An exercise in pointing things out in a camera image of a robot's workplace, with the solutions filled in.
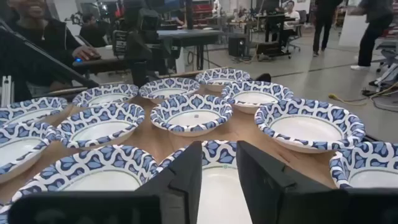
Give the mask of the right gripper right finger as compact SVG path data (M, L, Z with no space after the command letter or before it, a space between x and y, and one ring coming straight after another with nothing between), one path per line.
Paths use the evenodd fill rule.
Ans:
M246 141L237 142L236 163L253 223L341 223L333 202L342 193L292 169Z

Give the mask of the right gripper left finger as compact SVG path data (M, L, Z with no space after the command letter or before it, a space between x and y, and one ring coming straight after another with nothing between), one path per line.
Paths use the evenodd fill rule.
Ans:
M138 223L197 222L202 180L202 145L191 143L136 193L147 201L136 207Z

